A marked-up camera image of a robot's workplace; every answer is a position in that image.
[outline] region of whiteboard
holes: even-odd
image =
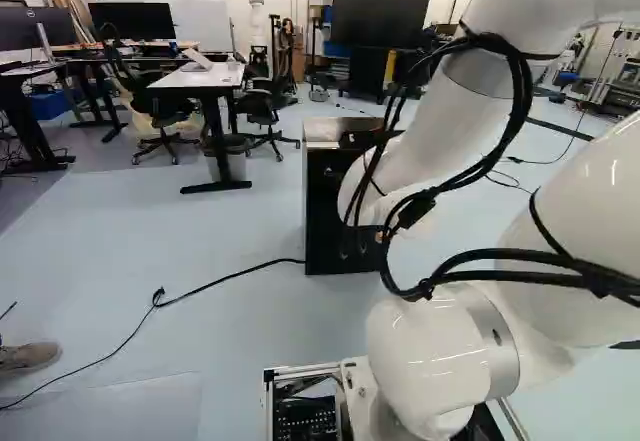
[[[227,0],[93,0],[168,3],[179,41],[198,41],[200,51],[233,51]]]

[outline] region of person's foot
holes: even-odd
[[[0,346],[0,374],[41,369],[58,359],[57,343],[31,343],[22,346]]]

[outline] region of black desk leg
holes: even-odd
[[[113,101],[111,100],[111,96],[109,96],[109,91],[105,86],[106,76],[104,75],[104,71],[102,71],[102,66],[98,64],[92,64],[91,70],[93,72],[93,76],[96,79],[96,87],[98,88],[98,92],[102,96],[102,100],[104,101],[104,105],[107,108],[107,112],[111,117],[111,125],[113,126],[111,130],[102,138],[103,143],[108,143],[113,138],[115,138],[122,128],[124,128],[128,123],[121,123],[118,119],[118,113],[116,112],[116,108],[113,106]]]
[[[76,121],[78,123],[82,123],[82,122],[84,122],[84,119],[82,118],[82,114],[80,113],[80,109],[78,109],[78,105],[76,104],[76,100],[73,99],[73,93],[71,91],[71,87],[69,86],[69,83],[67,82],[68,74],[69,73],[67,72],[67,65],[56,69],[56,75],[58,76],[58,81],[62,85],[62,91],[64,92],[64,97],[67,100],[67,102],[69,103],[69,106],[71,106],[71,110],[73,111],[73,115],[75,116]]]
[[[233,134],[238,134],[238,115],[236,113],[236,105],[233,100],[233,92],[225,96],[227,100],[227,113],[229,116],[229,127]]]
[[[116,114],[116,110],[113,106],[113,103],[111,102],[111,97],[109,96],[109,93],[104,86],[105,75],[102,72],[102,69],[100,69],[100,66],[92,64],[91,71],[96,80],[96,89],[98,90],[98,93],[100,93],[105,103],[105,107],[109,112],[109,115],[111,116],[111,119],[104,119],[102,117],[102,112],[100,110],[100,106],[98,105],[98,101],[91,92],[89,80],[87,79],[86,65],[81,64],[76,67],[76,71],[74,72],[74,74],[78,78],[80,89],[82,90],[85,99],[89,102],[89,107],[91,109],[91,113],[93,114],[94,120],[72,123],[70,127],[93,128],[98,126],[111,126],[112,129],[109,130],[109,132],[102,138],[103,143],[108,143],[113,138],[115,138],[118,133],[120,133],[122,128],[126,126],[126,123],[120,123],[120,121],[118,120],[118,115]]]
[[[220,107],[217,96],[202,99],[202,111],[205,123],[211,128],[213,138],[213,149],[216,152],[218,169],[220,170],[220,181],[215,183],[198,184],[195,186],[185,186],[180,189],[181,194],[208,193],[212,191],[230,191],[234,189],[248,189],[251,181],[234,181],[229,171],[229,159],[224,146],[224,131],[222,129],[222,119],[220,117]]]
[[[80,121],[78,123],[72,123],[70,126],[72,128],[91,128],[94,126],[111,126],[111,121],[105,121],[102,117],[102,113],[100,112],[100,106],[98,106],[98,102],[96,98],[93,97],[93,93],[91,92],[91,86],[89,86],[89,80],[87,79],[86,66],[80,65],[76,67],[76,70],[73,73],[80,84],[80,90],[84,95],[84,98],[89,102],[89,107],[91,108],[91,113],[93,113],[94,120],[93,121]]]
[[[56,156],[53,153],[40,124],[31,114],[31,106],[27,97],[22,93],[21,83],[5,87],[4,94],[11,100],[5,106],[5,113],[29,155],[29,159],[9,163],[3,174],[67,169],[66,163],[74,162],[75,156]]]

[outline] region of black monitor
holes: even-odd
[[[0,51],[41,48],[37,23],[42,23],[51,46],[78,41],[68,9],[0,7]]]
[[[417,48],[429,0],[333,0],[331,41],[346,46]]]
[[[176,32],[168,3],[89,3],[97,30],[113,24],[122,39],[151,41],[175,39]],[[113,30],[105,30],[113,37]]]

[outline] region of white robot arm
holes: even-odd
[[[640,20],[640,0],[472,0],[462,19],[472,32],[499,34],[530,54],[534,76],[578,29],[617,20]],[[445,58],[414,122],[387,146],[374,174],[379,190],[391,193],[462,166],[503,122],[510,83],[500,56],[474,50]],[[569,161],[536,196],[543,227],[527,210],[501,245],[555,252],[543,235],[548,230],[551,244],[568,256],[640,278],[639,122],[640,114],[631,116]],[[340,192],[347,223],[363,165],[353,164]],[[361,223],[381,224],[380,198],[369,186]],[[523,261],[497,266],[531,269]],[[566,373],[579,361],[577,352],[639,338],[640,309],[617,298],[487,280],[438,287],[430,301],[390,298],[367,321],[368,361],[380,396],[409,432],[427,440],[462,429],[477,403]]]

